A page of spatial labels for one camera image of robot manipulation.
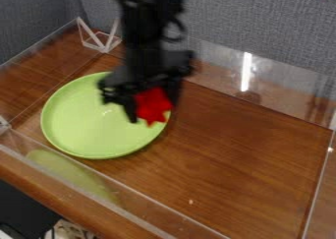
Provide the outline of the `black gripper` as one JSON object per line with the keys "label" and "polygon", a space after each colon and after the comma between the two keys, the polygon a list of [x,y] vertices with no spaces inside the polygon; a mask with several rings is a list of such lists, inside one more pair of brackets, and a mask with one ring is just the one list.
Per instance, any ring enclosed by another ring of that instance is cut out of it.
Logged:
{"label": "black gripper", "polygon": [[165,43],[183,41],[187,28],[179,20],[186,0],[118,0],[122,9],[125,64],[99,82],[105,102],[125,105],[138,122],[135,95],[162,87],[178,105],[182,80],[193,73],[191,50],[167,50]]}

